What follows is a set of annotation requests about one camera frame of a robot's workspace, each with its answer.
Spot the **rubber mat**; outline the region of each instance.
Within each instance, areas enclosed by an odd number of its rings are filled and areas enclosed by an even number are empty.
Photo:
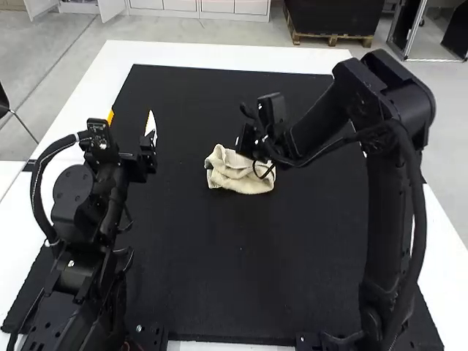
[[[130,330],[157,322],[171,339],[293,345],[299,332],[360,329],[368,189],[359,146],[305,169],[279,170],[275,189],[265,195],[210,190],[203,169],[217,143],[233,148],[244,122],[240,101],[255,106],[259,96],[280,91],[295,120],[331,81],[133,66],[113,106],[113,134],[125,144],[137,128],[132,120],[151,109],[159,166],[147,184],[131,185],[127,204],[135,225],[118,240],[135,248]],[[341,134],[351,131],[348,125]],[[45,261],[37,260],[44,276],[51,264]],[[34,299],[37,280],[20,293],[21,305],[28,300],[21,294]],[[13,306],[4,330],[18,323],[22,309]],[[411,328],[396,350],[415,348],[443,350],[419,292]]]

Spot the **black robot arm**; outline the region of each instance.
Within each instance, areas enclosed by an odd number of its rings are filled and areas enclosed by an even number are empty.
[[[137,154],[119,152],[105,120],[90,118],[88,129],[51,144],[37,159],[31,177],[34,217],[46,234],[55,261],[22,325],[30,319],[22,350],[116,351],[125,342],[126,272],[132,248],[115,250],[116,236],[132,226],[125,202],[132,182],[156,172],[154,132],[140,137]],[[80,143],[85,164],[68,167],[53,188],[52,224],[42,207],[44,169],[58,152]],[[128,225],[121,229],[126,214]]]
[[[333,75],[328,90],[292,126],[281,94],[260,97],[256,113],[242,105],[253,123],[244,125],[236,151],[283,168],[305,167],[348,143],[361,143],[369,176],[369,225],[359,294],[364,337],[353,340],[353,347],[388,351],[411,316],[426,248],[420,161],[435,101],[383,50],[343,61]],[[323,146],[348,121],[356,133]]]

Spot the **beige cloth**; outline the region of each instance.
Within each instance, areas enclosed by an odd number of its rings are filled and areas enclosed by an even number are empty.
[[[274,188],[276,168],[264,179],[259,179],[252,168],[253,161],[237,154],[234,150],[217,144],[213,153],[205,160],[206,178],[210,189],[225,188],[241,194],[262,194]],[[271,166],[256,162],[255,170],[263,175]]]

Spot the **white table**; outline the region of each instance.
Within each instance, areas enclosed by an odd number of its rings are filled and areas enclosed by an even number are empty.
[[[23,169],[24,164],[23,161],[0,161],[0,200]]]
[[[51,142],[86,127],[87,118],[105,118],[134,63],[177,67],[200,67],[247,71],[330,74],[347,50],[304,48],[253,48],[221,45],[192,45],[109,41],[90,66],[73,95],[54,121],[32,158],[37,158]],[[52,187],[66,167],[82,162],[83,153],[74,146],[59,154],[44,174],[42,197],[45,212],[52,208]],[[0,320],[15,300],[31,264],[44,240],[29,206],[30,173],[21,173],[0,202],[3,245],[0,265],[15,267],[0,271]],[[468,251],[425,185],[428,212],[428,248],[420,276],[420,287],[447,351],[464,350],[468,315]],[[20,248],[21,256],[16,252]],[[0,334],[0,350],[8,336]],[[291,347],[262,345],[170,342],[169,350],[293,350]]]

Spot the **floor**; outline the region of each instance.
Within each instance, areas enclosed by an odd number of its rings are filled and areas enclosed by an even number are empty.
[[[387,48],[391,20],[380,21],[373,48]],[[439,46],[442,32],[431,20],[420,29],[411,59],[450,58]],[[48,13],[31,23],[25,12],[0,11],[0,80],[33,135],[40,139],[107,39],[293,46],[279,4],[269,23],[118,16],[106,24],[94,15]],[[301,47],[326,48],[321,40]],[[360,58],[367,49],[339,42]],[[468,64],[406,62],[437,99],[437,118],[424,153],[423,174],[468,246]],[[0,121],[0,159],[28,159],[35,142],[14,118]]]

